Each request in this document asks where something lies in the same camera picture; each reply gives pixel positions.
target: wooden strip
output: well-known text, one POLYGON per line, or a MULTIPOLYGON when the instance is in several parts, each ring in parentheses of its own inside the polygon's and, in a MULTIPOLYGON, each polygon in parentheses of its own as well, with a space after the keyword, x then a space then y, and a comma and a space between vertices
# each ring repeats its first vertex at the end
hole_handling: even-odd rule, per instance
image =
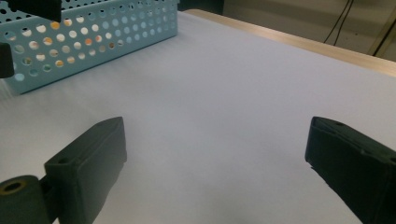
POLYGON ((338 47, 326 45, 296 35, 285 34, 276 30, 268 29, 244 21, 234 20, 198 9, 190 9, 185 12, 203 19, 207 19, 223 25, 231 26, 239 30, 250 32, 254 35, 292 45, 300 49, 307 49, 321 55, 325 55, 347 63, 353 63, 358 66, 389 75, 391 77, 396 77, 396 63, 391 61, 358 53, 348 49, 341 49, 338 47))

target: tabletop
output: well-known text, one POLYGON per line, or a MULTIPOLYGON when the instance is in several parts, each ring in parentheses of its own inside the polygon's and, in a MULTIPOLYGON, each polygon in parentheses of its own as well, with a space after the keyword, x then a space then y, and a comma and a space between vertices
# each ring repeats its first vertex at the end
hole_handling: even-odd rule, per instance
POLYGON ((178 35, 24 95, 0 85, 0 179, 123 116, 128 161, 95 223, 360 223, 304 161, 310 120, 396 148, 396 81, 178 14, 178 35))

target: black cable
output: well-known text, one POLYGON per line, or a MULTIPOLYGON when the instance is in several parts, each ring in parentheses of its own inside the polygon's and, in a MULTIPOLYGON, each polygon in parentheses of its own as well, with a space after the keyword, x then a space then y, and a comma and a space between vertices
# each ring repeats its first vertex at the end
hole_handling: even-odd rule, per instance
POLYGON ((347 15, 349 14, 350 9, 352 8, 353 1, 354 1, 354 0, 351 0, 350 5, 349 5, 349 9, 347 10, 346 15, 345 15, 343 21, 341 22, 341 26, 340 26, 340 29, 338 29, 338 34, 337 34, 337 37, 335 38, 335 41, 334 41, 333 46, 335 46, 335 45, 337 44, 338 37, 340 37, 341 30, 343 29, 344 22, 347 20, 347 15))
POLYGON ((341 17, 344 15, 344 12, 347 10, 347 5, 349 5, 350 0, 347 0, 346 5, 343 9, 343 12, 341 12, 340 16, 337 19, 337 22, 335 23, 335 25, 332 27, 332 30, 330 31, 329 35, 326 37, 326 39, 324 40, 323 43, 326 43, 327 40, 330 38, 330 36, 332 35, 332 32, 334 31, 335 27, 337 27, 338 22, 341 20, 341 17))

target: blue plastic basket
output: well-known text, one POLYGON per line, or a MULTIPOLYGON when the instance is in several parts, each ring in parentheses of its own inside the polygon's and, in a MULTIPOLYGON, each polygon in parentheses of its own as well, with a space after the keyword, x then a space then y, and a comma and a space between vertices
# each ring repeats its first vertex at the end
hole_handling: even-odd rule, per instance
POLYGON ((24 93, 177 34, 179 0, 65 0, 62 21, 48 21, 0 2, 0 42, 12 48, 24 93))

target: wall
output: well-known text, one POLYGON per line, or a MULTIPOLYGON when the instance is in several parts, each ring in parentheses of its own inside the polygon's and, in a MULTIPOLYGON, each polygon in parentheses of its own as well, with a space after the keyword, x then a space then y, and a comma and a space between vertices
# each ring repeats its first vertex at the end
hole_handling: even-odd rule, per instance
MULTIPOLYGON (((347 0, 225 0, 224 15, 278 31, 324 42, 347 0)), ((355 0, 338 47, 372 53, 396 1, 355 0)), ((335 29, 328 44, 333 44, 335 29)))

